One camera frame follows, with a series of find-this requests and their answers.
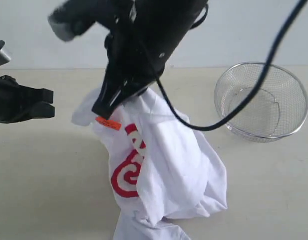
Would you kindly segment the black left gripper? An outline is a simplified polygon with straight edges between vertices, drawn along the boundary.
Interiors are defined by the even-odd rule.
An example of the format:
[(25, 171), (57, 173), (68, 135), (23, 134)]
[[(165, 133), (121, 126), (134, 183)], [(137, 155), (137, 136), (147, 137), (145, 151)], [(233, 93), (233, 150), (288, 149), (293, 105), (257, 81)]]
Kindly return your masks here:
[[(29, 108), (29, 101), (37, 103)], [(19, 123), (33, 119), (49, 119), (55, 116), (54, 92), (45, 88), (19, 85), (9, 75), (0, 76), (0, 123)]]

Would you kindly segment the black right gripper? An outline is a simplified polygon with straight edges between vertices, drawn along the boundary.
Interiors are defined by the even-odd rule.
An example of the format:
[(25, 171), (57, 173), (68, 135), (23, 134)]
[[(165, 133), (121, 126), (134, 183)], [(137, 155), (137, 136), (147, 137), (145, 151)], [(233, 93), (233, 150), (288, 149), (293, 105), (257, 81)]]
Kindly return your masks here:
[(114, 24), (105, 38), (108, 65), (100, 94), (92, 112), (108, 120), (114, 111), (154, 82), (153, 73), (141, 44), (157, 53), (159, 26), (150, 22)]

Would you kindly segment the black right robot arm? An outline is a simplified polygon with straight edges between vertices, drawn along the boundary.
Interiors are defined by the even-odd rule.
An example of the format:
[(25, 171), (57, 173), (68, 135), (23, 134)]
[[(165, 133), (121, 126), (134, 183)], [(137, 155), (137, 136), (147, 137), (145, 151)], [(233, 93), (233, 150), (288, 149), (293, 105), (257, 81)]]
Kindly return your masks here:
[(136, 0), (117, 17), (106, 36), (108, 65), (92, 112), (109, 119), (160, 77), (185, 34), (200, 25), (205, 0)]

